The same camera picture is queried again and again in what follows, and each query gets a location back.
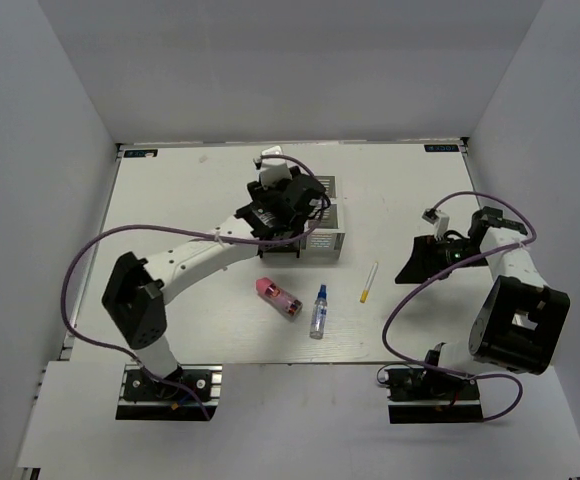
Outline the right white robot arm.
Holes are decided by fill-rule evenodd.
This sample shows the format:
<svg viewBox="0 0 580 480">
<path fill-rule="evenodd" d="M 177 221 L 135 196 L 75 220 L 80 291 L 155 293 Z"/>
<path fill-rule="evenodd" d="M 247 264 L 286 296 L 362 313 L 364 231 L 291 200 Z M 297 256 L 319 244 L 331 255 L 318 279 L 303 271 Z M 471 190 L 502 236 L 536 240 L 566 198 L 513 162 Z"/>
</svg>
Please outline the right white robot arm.
<svg viewBox="0 0 580 480">
<path fill-rule="evenodd" d="M 451 230 L 448 215 L 438 209 L 425 210 L 423 218 L 434 231 L 414 238 L 397 284 L 424 285 L 448 278 L 455 268 L 470 267 L 488 268 L 493 279 L 468 338 L 441 342 L 428 351 L 425 361 L 433 366 L 421 374 L 423 390 L 436 399 L 447 397 L 458 385 L 456 372 L 542 374 L 571 301 L 551 288 L 535 267 L 526 248 L 529 228 L 492 207 L 472 215 L 466 235 Z"/>
</svg>

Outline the yellow cap marker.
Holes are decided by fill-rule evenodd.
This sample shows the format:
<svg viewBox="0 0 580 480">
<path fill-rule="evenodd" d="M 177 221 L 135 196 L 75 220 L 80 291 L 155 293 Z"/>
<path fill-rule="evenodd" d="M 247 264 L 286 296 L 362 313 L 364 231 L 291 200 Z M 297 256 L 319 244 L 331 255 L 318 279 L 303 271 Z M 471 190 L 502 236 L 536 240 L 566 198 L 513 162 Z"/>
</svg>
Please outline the yellow cap marker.
<svg viewBox="0 0 580 480">
<path fill-rule="evenodd" d="M 367 301 L 367 298 L 369 296 L 369 292 L 371 290 L 371 287 L 373 285 L 374 279 L 375 279 L 377 271 L 378 271 L 378 267 L 379 267 L 379 262 L 375 261 L 370 269 L 370 272 L 369 272 L 368 277 L 366 279 L 366 282 L 364 284 L 364 288 L 363 288 L 361 295 L 360 295 L 360 302 L 362 304 L 364 304 Z"/>
</svg>

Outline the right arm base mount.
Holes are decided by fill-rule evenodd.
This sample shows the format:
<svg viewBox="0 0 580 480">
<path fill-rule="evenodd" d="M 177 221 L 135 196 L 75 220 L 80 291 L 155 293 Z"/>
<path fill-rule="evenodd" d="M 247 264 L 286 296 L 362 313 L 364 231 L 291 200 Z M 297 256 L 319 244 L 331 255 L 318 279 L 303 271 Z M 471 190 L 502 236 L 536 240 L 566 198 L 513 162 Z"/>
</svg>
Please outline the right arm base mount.
<svg viewBox="0 0 580 480">
<path fill-rule="evenodd" d="M 466 424 L 484 420 L 474 380 L 405 364 L 382 367 L 376 380 L 387 390 L 391 425 Z"/>
</svg>

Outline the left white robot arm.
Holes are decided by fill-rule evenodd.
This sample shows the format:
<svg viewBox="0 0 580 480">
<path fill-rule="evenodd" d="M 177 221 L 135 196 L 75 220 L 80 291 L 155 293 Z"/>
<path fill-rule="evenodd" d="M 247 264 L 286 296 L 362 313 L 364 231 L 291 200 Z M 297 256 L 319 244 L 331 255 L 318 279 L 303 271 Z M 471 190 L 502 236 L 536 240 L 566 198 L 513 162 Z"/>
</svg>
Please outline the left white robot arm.
<svg viewBox="0 0 580 480">
<path fill-rule="evenodd" d="M 102 295 L 102 305 L 131 352 L 149 373 L 147 387 L 169 399 L 181 387 L 177 360 L 166 338 L 166 306 L 180 293 L 266 247 L 293 245 L 319 206 L 326 188 L 293 169 L 288 178 L 264 187 L 248 185 L 251 202 L 204 234 L 161 253 L 120 256 Z"/>
</svg>

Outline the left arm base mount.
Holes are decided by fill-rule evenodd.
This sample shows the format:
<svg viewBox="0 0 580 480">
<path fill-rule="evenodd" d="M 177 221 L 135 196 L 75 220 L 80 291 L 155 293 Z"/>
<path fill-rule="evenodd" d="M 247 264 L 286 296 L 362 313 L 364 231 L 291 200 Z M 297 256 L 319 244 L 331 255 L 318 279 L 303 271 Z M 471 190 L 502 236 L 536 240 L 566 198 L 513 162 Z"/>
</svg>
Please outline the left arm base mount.
<svg viewBox="0 0 580 480">
<path fill-rule="evenodd" d="M 202 401 L 187 391 L 150 379 L 138 366 L 126 365 L 122 376 L 115 419 L 121 421 L 205 422 L 219 404 L 223 367 L 220 365 L 184 365 L 172 381 L 185 385 Z"/>
</svg>

